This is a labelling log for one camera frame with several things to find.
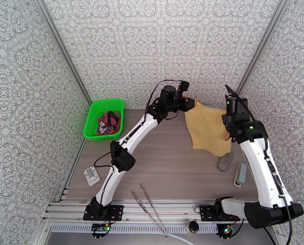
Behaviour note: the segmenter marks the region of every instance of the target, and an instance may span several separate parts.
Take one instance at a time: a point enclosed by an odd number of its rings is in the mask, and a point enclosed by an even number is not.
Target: wooden table
[[[143,110],[125,110],[123,136],[134,127],[143,113]],[[109,169],[98,168],[101,181],[92,187],[88,186],[83,173],[93,165],[95,159],[110,151],[109,145],[110,140],[87,142],[67,199],[91,199],[100,190]],[[246,183],[241,188],[233,186],[237,163],[244,161],[244,157],[238,144],[232,144],[232,151],[234,156],[228,171],[220,171],[217,168],[219,157],[206,150],[192,149],[184,113],[179,112],[175,119],[163,120],[137,146],[133,153],[136,164],[124,175],[113,199],[133,199],[131,190],[139,198],[145,199],[140,183],[151,199],[158,200],[211,200],[222,196],[257,199],[256,186],[249,171]],[[110,161],[108,155],[98,164],[109,165]]]

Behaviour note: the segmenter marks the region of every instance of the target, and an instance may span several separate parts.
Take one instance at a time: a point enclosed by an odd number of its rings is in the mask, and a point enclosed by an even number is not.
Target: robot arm
[[[140,141],[163,119],[169,112],[188,111],[195,106],[191,98],[184,98],[182,93],[187,91],[189,83],[180,81],[178,90],[173,86],[165,86],[157,98],[145,111],[142,119],[135,127],[118,142],[110,144],[112,167],[106,177],[101,190],[92,198],[85,209],[84,220],[106,220],[113,194],[122,177],[135,164],[131,155]]]
[[[215,202],[218,215],[221,216],[222,212],[246,218],[256,229],[284,223],[302,215],[302,206],[293,203],[284,187],[263,124],[256,121],[248,110],[247,99],[240,99],[232,89],[226,87],[229,94],[226,95],[226,115],[222,116],[222,120],[230,137],[240,144],[245,155],[257,187],[258,202],[219,198]]]

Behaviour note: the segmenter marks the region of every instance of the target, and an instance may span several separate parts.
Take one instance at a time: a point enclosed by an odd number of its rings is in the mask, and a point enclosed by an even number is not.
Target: patterned wallpaper
[[[278,0],[45,2],[91,99],[135,109],[163,79],[224,107],[224,84],[238,86]]]
[[[292,198],[304,208],[304,0],[291,0],[242,90],[265,125]],[[304,245],[304,215],[293,221],[294,244]]]
[[[0,0],[0,244],[32,244],[88,110],[33,0]]]

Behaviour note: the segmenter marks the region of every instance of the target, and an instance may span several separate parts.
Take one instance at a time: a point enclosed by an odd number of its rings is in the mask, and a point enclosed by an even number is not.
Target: green basket
[[[98,136],[96,133],[96,130],[98,128],[98,118],[101,117],[107,111],[113,111],[121,115],[120,130],[112,135]],[[115,98],[95,101],[91,104],[89,108],[83,130],[83,135],[85,138],[93,139],[94,141],[118,139],[121,135],[123,119],[124,101],[122,99]]]

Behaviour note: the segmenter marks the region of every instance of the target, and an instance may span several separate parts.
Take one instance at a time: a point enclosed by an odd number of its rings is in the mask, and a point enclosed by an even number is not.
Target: small bottle
[[[195,221],[191,221],[188,225],[187,225],[187,231],[188,231],[188,235],[195,235],[198,230],[200,229],[199,225],[197,222]]]

